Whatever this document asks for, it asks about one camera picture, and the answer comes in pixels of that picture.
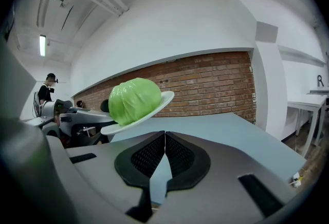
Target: person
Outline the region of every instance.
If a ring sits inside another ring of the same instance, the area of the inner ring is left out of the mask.
[[[38,97],[40,104],[43,104],[45,101],[51,101],[50,96],[50,87],[55,83],[56,76],[53,73],[47,75],[45,83],[41,86]]]

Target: white shelf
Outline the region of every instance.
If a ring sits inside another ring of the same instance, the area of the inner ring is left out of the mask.
[[[318,59],[308,53],[296,49],[284,47],[281,45],[278,45],[278,49],[282,60],[296,61],[306,64],[317,65],[321,67],[325,65],[325,61],[323,59]]]

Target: table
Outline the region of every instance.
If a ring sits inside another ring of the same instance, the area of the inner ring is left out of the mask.
[[[233,146],[284,180],[289,180],[306,162],[303,157],[275,137],[232,113],[150,118],[137,127],[115,135],[112,142],[160,130]]]
[[[298,117],[297,117],[297,125],[296,125],[296,135],[299,134],[299,129],[301,127],[301,110],[308,110],[313,112],[312,122],[309,129],[309,133],[307,136],[306,143],[304,145],[304,149],[302,151],[302,156],[305,157],[309,145],[312,141],[312,137],[314,134],[315,126],[318,119],[318,111],[321,109],[320,115],[320,123],[319,130],[315,140],[315,145],[319,144],[319,138],[322,131],[323,120],[324,120],[324,112],[325,112],[325,100],[327,95],[297,95],[293,97],[288,96],[288,107],[297,108],[298,109]]]

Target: light blue table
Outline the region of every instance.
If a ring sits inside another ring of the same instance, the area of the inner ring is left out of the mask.
[[[173,131],[238,148],[288,180],[306,160],[288,146],[235,114],[219,114],[192,117],[150,118],[137,127],[114,136],[112,142],[143,135],[153,131]],[[166,156],[161,160],[151,178],[151,200],[162,203],[166,183],[171,179]]]

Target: white wall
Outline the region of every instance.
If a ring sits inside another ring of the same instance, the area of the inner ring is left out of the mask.
[[[70,66],[64,63],[49,61],[45,58],[32,57],[25,53],[19,53],[16,51],[16,58],[23,65],[23,67],[32,75],[36,80],[36,84],[32,91],[29,92],[29,96],[22,109],[20,119],[28,120],[33,119],[33,95],[35,91],[39,91],[41,85],[47,78],[48,73],[54,73],[59,83],[55,86],[55,91],[51,94],[51,99],[61,99],[63,101],[72,101],[70,97]]]
[[[287,112],[287,90],[285,73],[280,53],[275,43],[256,42],[262,58],[267,86],[267,124],[266,132],[281,140]]]
[[[241,2],[257,21],[278,27],[277,45],[292,48],[326,62],[323,57],[324,48],[320,47],[320,41],[315,30],[284,4],[278,0],[241,0]],[[294,56],[291,57],[291,60],[283,60],[282,63],[285,82],[282,81],[280,88],[286,88],[288,98],[293,98],[294,95],[298,94],[306,94],[310,89],[316,87],[316,79],[319,74],[322,75],[324,84],[328,83],[327,65],[321,66],[315,62],[303,63],[303,60],[294,58]],[[286,113],[281,111],[277,113],[277,116],[286,117],[282,136],[278,138],[282,140],[296,130],[297,111],[288,108]],[[302,118],[302,122],[307,121],[307,112],[302,114]]]
[[[252,47],[231,19],[230,0],[136,0],[105,22],[71,67],[71,95],[144,64],[217,48]]]
[[[277,44],[324,61],[315,30],[278,0],[241,0],[257,21],[279,27]]]

